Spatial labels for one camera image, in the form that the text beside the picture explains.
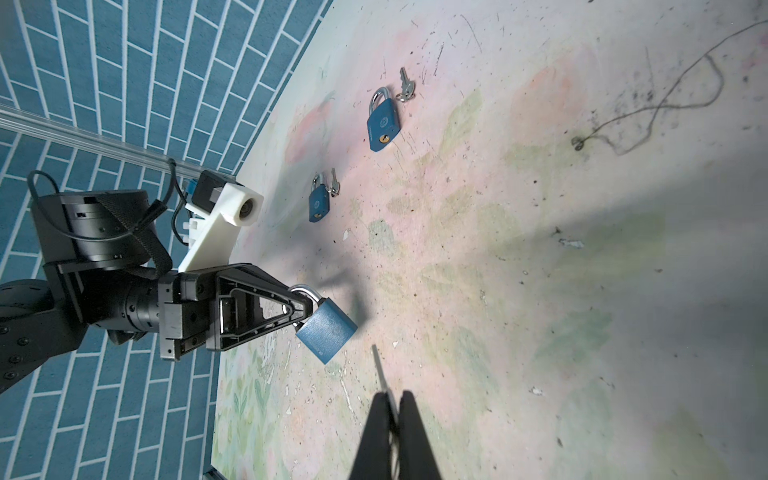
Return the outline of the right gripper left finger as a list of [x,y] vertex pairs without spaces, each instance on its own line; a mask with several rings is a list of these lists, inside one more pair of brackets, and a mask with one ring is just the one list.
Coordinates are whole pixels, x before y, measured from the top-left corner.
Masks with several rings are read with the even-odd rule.
[[386,393],[373,397],[355,456],[350,480],[390,480],[392,460],[390,433],[393,417]]

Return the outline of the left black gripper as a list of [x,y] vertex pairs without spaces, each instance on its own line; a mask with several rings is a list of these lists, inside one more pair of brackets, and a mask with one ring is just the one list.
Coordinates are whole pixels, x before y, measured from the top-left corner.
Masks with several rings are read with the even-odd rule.
[[32,197],[45,278],[29,285],[30,361],[78,349],[90,328],[117,345],[155,333],[162,356],[179,360],[205,343],[223,352],[299,327],[314,312],[309,297],[240,263],[216,274],[217,292],[235,306],[212,323],[215,273],[173,268],[154,227],[165,209],[143,190]]

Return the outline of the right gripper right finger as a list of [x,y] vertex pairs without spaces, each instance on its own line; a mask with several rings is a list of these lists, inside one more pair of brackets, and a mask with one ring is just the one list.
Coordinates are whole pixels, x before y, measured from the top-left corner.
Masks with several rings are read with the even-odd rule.
[[399,406],[399,479],[441,480],[415,396],[404,390]]

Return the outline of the blue padlock with key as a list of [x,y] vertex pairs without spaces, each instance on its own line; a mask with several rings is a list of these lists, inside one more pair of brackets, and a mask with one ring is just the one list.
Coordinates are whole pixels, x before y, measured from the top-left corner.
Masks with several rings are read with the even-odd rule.
[[384,149],[400,133],[397,107],[386,86],[380,87],[373,94],[366,125],[369,146],[373,152]]

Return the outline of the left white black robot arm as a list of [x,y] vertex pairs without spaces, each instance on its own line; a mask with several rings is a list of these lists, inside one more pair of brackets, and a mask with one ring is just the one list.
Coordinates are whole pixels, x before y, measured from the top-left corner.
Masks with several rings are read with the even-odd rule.
[[1,288],[1,387],[10,389],[99,328],[115,344],[156,334],[177,361],[301,327],[314,300],[247,263],[174,270],[142,190],[56,193],[30,208],[44,276]]

